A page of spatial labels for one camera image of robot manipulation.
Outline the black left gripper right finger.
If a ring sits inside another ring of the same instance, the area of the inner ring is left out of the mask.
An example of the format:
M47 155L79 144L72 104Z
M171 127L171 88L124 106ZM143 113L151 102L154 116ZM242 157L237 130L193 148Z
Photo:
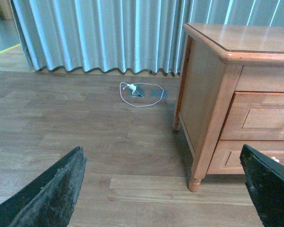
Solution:
M284 227L284 165L243 145L240 162L246 187L262 224Z

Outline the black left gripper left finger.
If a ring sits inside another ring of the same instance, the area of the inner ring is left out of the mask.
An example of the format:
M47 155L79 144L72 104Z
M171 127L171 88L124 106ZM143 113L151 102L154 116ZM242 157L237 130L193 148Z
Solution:
M87 158L76 147L0 204L0 227L66 227L77 203Z

